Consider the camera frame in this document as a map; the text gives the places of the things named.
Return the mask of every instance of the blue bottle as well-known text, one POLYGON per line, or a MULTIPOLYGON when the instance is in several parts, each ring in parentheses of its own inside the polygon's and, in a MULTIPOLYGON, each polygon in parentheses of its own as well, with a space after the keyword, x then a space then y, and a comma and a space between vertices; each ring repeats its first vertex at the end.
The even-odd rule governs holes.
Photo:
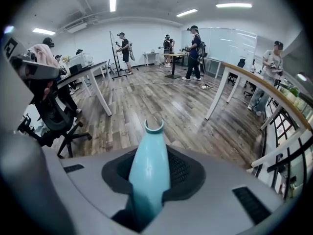
POLYGON ((162 210, 162 194, 171 186, 164 122, 156 130, 148 128, 141 140, 132 164, 129 181, 133 185, 134 215, 143 229, 162 210))

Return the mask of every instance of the pink jacket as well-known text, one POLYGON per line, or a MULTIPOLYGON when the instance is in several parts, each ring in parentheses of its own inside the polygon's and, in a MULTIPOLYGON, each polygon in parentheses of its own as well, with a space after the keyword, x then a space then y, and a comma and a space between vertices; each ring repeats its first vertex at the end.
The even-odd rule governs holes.
POLYGON ((58 68, 58 61, 54 58, 48 45, 38 44, 28 49, 36 55, 37 62, 58 68))

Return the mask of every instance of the white ceiling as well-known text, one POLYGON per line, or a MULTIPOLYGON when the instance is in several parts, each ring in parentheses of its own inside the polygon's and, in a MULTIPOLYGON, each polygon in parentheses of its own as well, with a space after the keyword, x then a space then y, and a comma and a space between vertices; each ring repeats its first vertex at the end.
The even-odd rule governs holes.
POLYGON ((95 15, 98 22, 123 17, 149 17, 181 25, 201 20, 237 19, 267 24, 274 30, 287 30, 293 20, 281 0, 231 0, 250 2, 251 9, 217 9, 215 4, 230 0, 117 0, 116 12, 110 12, 109 0, 29 0, 14 20, 21 34, 31 34, 36 27, 58 31, 84 16, 95 15), (177 14, 190 9, 198 12, 181 18, 177 14))

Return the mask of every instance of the laminate floor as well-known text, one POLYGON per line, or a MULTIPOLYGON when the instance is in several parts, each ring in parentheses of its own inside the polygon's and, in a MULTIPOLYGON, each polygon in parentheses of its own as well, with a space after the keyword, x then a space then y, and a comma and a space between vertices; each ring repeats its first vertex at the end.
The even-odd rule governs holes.
MULTIPOLYGON (((185 68, 176 65, 175 74, 185 76, 185 68)), ((73 98, 82 109, 78 118, 84 126, 76 132, 89 132, 93 138, 91 141, 80 138, 73 142, 75 157, 138 145, 145 133, 145 120, 152 129, 159 127, 164 120, 167 144, 220 157, 242 168, 250 168, 251 162, 260 157, 263 140, 260 126, 263 120, 247 109, 250 98, 244 98, 243 89, 238 88, 233 96, 237 99, 233 98, 227 104, 226 99, 233 88, 227 84, 207 121, 204 117, 218 89, 218 79, 205 75, 205 82, 213 88, 202 90, 198 87, 201 82, 166 78, 170 68, 154 65, 138 69, 134 69, 133 75, 115 79, 111 87, 107 78, 96 77, 112 111, 111 117, 107 116, 98 98, 88 97, 80 85, 73 98)), ((61 141, 54 142, 55 150, 61 141)), ((67 148, 62 155, 67 156, 67 148)))

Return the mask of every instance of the ceiling light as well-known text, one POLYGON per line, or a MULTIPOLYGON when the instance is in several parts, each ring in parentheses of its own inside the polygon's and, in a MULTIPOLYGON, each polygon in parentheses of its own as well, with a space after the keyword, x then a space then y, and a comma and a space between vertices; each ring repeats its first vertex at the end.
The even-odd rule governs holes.
POLYGON ((216 7, 218 7, 218 8, 229 8, 229 7, 252 8, 252 4, 251 3, 234 2, 234 3, 217 4, 216 7))
POLYGON ((10 33, 10 32, 12 32, 13 29, 14 29, 13 26, 7 26, 7 27, 4 29, 4 33, 5 33, 5 34, 6 34, 6 33, 10 33))
POLYGON ((307 81, 307 78, 304 76, 304 74, 303 74, 302 72, 300 72, 297 76, 298 76, 301 80, 307 81))
POLYGON ((193 12, 197 12, 197 10, 196 9, 188 10, 186 12, 178 14, 177 17, 182 17, 184 15, 187 15, 187 14, 190 14, 190 13, 193 13, 193 12))
POLYGON ((42 34, 47 34, 47 35, 54 35, 55 32, 53 31, 49 31, 49 30, 45 30, 45 29, 34 29, 33 32, 36 32, 36 33, 42 33, 42 34))
POLYGON ((243 34, 243 33, 237 33, 237 34, 239 34, 239 35, 243 35, 243 36, 246 36, 246 37, 252 37, 252 38, 256 39, 256 37, 255 37, 255 36, 251 36, 251 35, 247 35, 247 34, 243 34))
POLYGON ((110 11, 114 12, 116 10, 116 0, 110 0, 110 11))
MULTIPOLYGON (((243 45, 246 45, 246 44, 243 44, 243 45)), ((255 47, 253 47, 253 46, 251 46, 251 45, 246 45, 246 46, 249 46, 249 47, 255 48, 255 47)))

